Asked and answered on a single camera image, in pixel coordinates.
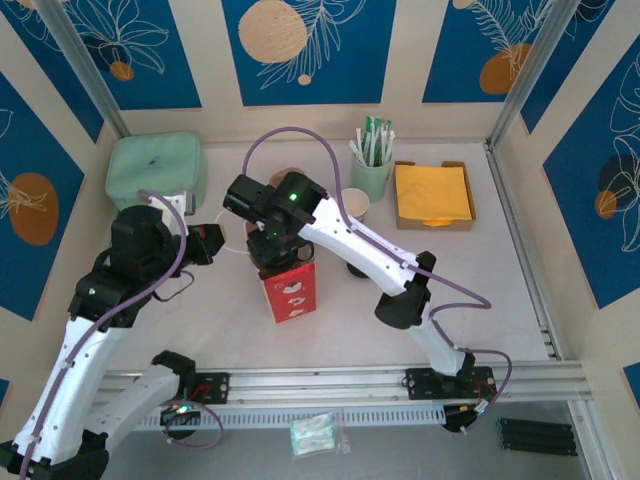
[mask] white leaf drawing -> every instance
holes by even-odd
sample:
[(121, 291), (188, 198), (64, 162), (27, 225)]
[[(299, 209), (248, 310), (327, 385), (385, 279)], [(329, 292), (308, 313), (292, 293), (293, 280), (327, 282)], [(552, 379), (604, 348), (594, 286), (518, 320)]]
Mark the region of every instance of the white leaf drawing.
[[(13, 112), (7, 109), (0, 109), (0, 139), (5, 136), (11, 126)], [(0, 219), (13, 209), (18, 212), (21, 206), (33, 208), (41, 212), (46, 212), (47, 207), (42, 202), (47, 198), (47, 194), (29, 195), (13, 185), (0, 170)]]
[(618, 172), (607, 185), (607, 191), (613, 195), (602, 197), (596, 204), (597, 213), (603, 218), (609, 218), (614, 213), (624, 212), (626, 210), (626, 207), (618, 208), (618, 203), (621, 200), (624, 201), (625, 197), (634, 194), (633, 183), (624, 172)]
[(295, 57), (280, 63), (263, 63), (258, 76), (266, 77), (261, 90), (285, 79), (291, 83), (301, 75), (313, 78), (323, 62), (331, 60), (331, 52), (342, 46), (338, 26), (355, 17), (367, 0), (358, 4), (348, 15), (345, 5), (352, 0), (295, 0), (291, 7), (300, 15), (307, 30), (305, 47)]
[(158, 73), (164, 73), (164, 62), (160, 55), (151, 47), (143, 45), (129, 45), (129, 53), (133, 62), (144, 67), (152, 68)]
[(625, 253), (635, 252), (640, 248), (640, 204), (638, 197), (629, 204), (622, 216), (622, 251)]
[(524, 63), (524, 44), (542, 26), (555, 1), (541, 0), (535, 7), (533, 0), (529, 0), (519, 16), (513, 11), (511, 0), (474, 0), (468, 7), (476, 14), (480, 32), (489, 37), (494, 50), (504, 52), (509, 59), (511, 79)]
[(4, 134), (9, 130), (12, 116), (13, 112), (11, 110), (0, 109), (0, 138), (4, 137)]
[(588, 3), (581, 3), (578, 5), (576, 9), (576, 13), (573, 15), (567, 28), (565, 28), (565, 33), (571, 37), (572, 40), (575, 40), (576, 33), (578, 30), (578, 24), (585, 23), (593, 23), (597, 22), (600, 17), (604, 14), (607, 9), (607, 5), (609, 5), (610, 0), (605, 0), (599, 5), (589, 5)]
[[(17, 0), (2, 1), (31, 36), (60, 51), (36, 10)], [(138, 20), (138, 0), (68, 0), (62, 6), (87, 49), (95, 55), (94, 60), (97, 58), (107, 66), (103, 70), (109, 70), (114, 62), (122, 62), (164, 73), (164, 61), (153, 47), (168, 40), (169, 30)]]
[(49, 29), (45, 26), (42, 18), (38, 15), (38, 12), (32, 8), (26, 7), (17, 0), (2, 0), (7, 6), (11, 14), (16, 17), (25, 31), (36, 40), (44, 43), (46, 46), (60, 51), (58, 44), (51, 36)]
[(617, 134), (635, 134), (640, 130), (640, 53), (624, 74), (609, 127)]

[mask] white table surface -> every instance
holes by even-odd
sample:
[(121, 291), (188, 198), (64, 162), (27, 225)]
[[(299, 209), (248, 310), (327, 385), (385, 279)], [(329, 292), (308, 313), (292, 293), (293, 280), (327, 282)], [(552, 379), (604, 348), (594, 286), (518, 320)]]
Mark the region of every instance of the white table surface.
[[(344, 187), (350, 183), (346, 142), (332, 142), (341, 161)], [(240, 173), (248, 144), (208, 148), (209, 182), (205, 204), (188, 223), (213, 223), (222, 211), (226, 189)], [(480, 144), (398, 142), (397, 160), (467, 165), (477, 220), (470, 232), (397, 230), (391, 185), (372, 205), (365, 223), (391, 242), (416, 253), (430, 250), (435, 272), (477, 291), (493, 303), (490, 311), (455, 309), (439, 315), (461, 346), (504, 350), (515, 360), (545, 360), (544, 341), (529, 299), (498, 195)], [(305, 173), (331, 193), (333, 171), (323, 147), (315, 142), (270, 142), (254, 154), (249, 175), (266, 183), (272, 173), (290, 167)], [(245, 250), (243, 222), (225, 212), (227, 246)], [(207, 267), (191, 267), (196, 282), (173, 301), (151, 301), (110, 365), (111, 370), (141, 370), (164, 349), (194, 359), (201, 368), (287, 368), (375, 366), (425, 363), (427, 357), (408, 333), (387, 327), (374, 316), (380, 289), (348, 273), (345, 262), (316, 249), (318, 310), (276, 325), (254, 267), (246, 254), (222, 250)], [(170, 280), (163, 296), (186, 278)], [(467, 298), (429, 282), (439, 305)], [(499, 358), (480, 356), (496, 361)]]

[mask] paper cup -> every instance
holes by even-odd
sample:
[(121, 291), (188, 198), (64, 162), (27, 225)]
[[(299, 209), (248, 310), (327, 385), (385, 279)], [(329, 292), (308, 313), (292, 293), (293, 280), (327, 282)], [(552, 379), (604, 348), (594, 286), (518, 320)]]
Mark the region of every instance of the paper cup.
[(366, 193), (357, 188), (345, 188), (342, 190), (342, 201), (349, 215), (359, 222), (364, 221), (369, 209), (369, 197)]

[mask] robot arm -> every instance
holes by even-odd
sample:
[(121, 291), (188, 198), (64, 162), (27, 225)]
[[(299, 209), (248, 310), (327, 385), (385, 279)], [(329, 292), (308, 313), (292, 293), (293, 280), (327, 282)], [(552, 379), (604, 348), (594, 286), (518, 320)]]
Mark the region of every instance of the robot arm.
[[(470, 377), (473, 355), (451, 347), (436, 331), (429, 317), (429, 279), (409, 268), (432, 271), (436, 259), (431, 253), (403, 251), (352, 217), (351, 225), (345, 224), (336, 200), (298, 172), (288, 173), (277, 188), (239, 175), (227, 191), (224, 206), (260, 227), (251, 239), (252, 252), (275, 255), (285, 251), (287, 245), (299, 245), (295, 240), (299, 237), (322, 245), (354, 265), (384, 292), (375, 308), (379, 320), (394, 328), (408, 329), (437, 373), (463, 381)], [(356, 235), (356, 230), (404, 262), (399, 263), (362, 235)]]
[[(178, 261), (179, 237), (175, 234), (181, 230), (188, 233), (185, 253), (174, 276), (187, 265), (212, 263), (224, 243), (218, 225), (186, 226), (184, 195), (165, 200), (180, 218), (155, 199), (151, 206), (123, 210), (111, 226), (111, 247), (77, 283), (65, 338), (40, 400), (15, 440), (0, 444), (0, 465), (10, 473), (19, 473), (23, 459), (28, 457), (32, 479), (98, 479), (109, 454), (145, 415), (176, 395), (188, 394), (193, 387), (195, 362), (164, 352), (129, 389), (99, 411), (89, 413), (109, 361), (138, 311), (150, 301), (158, 279)], [(95, 329), (98, 319), (147, 290), (146, 296), (93, 331), (74, 361), (68, 363), (70, 351), (92, 327)], [(32, 436), (34, 431), (39, 431), (37, 438)]]

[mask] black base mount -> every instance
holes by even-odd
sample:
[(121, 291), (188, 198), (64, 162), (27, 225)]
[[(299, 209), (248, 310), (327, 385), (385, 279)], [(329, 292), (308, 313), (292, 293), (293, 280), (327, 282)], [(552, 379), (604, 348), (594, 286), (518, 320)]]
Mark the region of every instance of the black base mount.
[(407, 369), (403, 386), (407, 388), (409, 400), (456, 400), (456, 406), (445, 406), (444, 428), (460, 432), (479, 415), (475, 410), (478, 402), (489, 402), (495, 395), (493, 371), (489, 367), (476, 367), (474, 363), (475, 357), (467, 353), (455, 377), (443, 375), (432, 368)]
[[(69, 460), (50, 465), (48, 459), (31, 462), (29, 478), (31, 480), (98, 480), (107, 469), (109, 452), (101, 447), (104, 439), (85, 430), (82, 447), (78, 454)], [(9, 473), (18, 475), (24, 457), (18, 453), (13, 442), (0, 443), (0, 467)]]

